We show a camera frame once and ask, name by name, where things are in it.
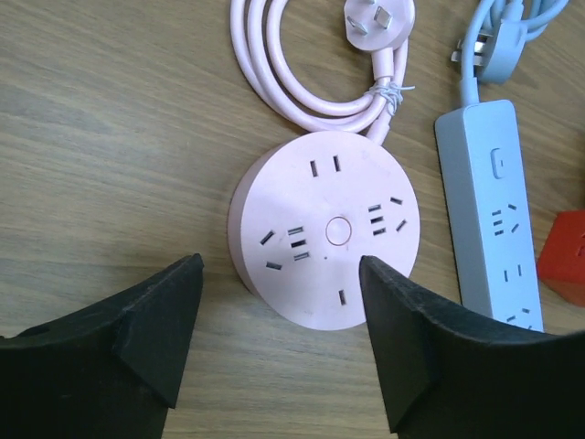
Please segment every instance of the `wood grain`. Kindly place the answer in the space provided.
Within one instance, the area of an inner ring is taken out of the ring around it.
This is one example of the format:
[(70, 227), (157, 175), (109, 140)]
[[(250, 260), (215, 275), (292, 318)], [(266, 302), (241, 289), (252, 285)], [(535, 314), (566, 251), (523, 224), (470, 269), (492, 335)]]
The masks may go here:
[[(458, 300), (432, 125), (457, 102), (451, 47), (475, 2), (419, 2), (409, 92), (386, 147), (422, 219), (413, 279)], [(0, 333), (66, 315), (191, 252), (206, 286), (165, 438), (388, 437), (364, 326), (313, 332), (243, 288), (229, 260), (231, 194), (262, 153), (301, 131), (255, 96), (229, 43), (229, 1), (0, 3)], [(349, 99), (371, 82), (341, 2), (295, 0), (283, 45), (302, 83)], [(585, 208), (585, 5), (486, 87), (516, 104), (535, 251), (556, 212)], [(585, 310), (541, 289), (547, 330)]]

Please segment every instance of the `white twist tie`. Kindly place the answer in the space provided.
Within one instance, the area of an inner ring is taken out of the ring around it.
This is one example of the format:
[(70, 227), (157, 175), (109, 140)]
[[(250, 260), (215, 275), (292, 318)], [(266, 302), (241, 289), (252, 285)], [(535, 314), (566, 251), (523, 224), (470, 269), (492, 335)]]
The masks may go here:
[(396, 110), (402, 104), (402, 101), (404, 101), (402, 92), (410, 90), (414, 90), (414, 87), (400, 87), (398, 84), (391, 82), (388, 85), (373, 85), (367, 93), (379, 94), (386, 99), (388, 101), (388, 106), (386, 107), (388, 113), (394, 117)]

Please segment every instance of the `light blue power cord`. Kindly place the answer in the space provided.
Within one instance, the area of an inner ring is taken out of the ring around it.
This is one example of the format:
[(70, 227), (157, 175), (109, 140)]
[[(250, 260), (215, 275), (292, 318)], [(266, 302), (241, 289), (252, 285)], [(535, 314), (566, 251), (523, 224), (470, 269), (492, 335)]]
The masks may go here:
[(533, 0), (528, 18), (523, 19), (523, 0), (481, 0), (462, 44), (463, 106), (479, 102), (478, 78), (473, 59), (480, 33), (492, 35), (483, 54), (478, 76), (484, 82), (503, 83), (514, 71), (525, 43), (538, 38), (569, 0)]

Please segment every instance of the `power button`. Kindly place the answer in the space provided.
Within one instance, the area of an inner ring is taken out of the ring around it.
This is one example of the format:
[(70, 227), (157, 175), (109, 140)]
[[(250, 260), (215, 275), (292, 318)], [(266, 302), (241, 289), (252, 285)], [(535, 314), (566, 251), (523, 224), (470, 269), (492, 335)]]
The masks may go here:
[(492, 170), (494, 171), (494, 177), (496, 178), (505, 177), (504, 153), (500, 148), (492, 150)]

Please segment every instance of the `red object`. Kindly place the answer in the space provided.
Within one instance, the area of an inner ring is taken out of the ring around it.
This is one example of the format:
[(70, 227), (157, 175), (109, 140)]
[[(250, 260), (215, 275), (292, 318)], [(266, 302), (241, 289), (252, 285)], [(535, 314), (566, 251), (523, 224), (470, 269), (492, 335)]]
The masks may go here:
[(538, 279), (565, 300), (585, 306), (585, 210), (558, 214), (537, 271)]

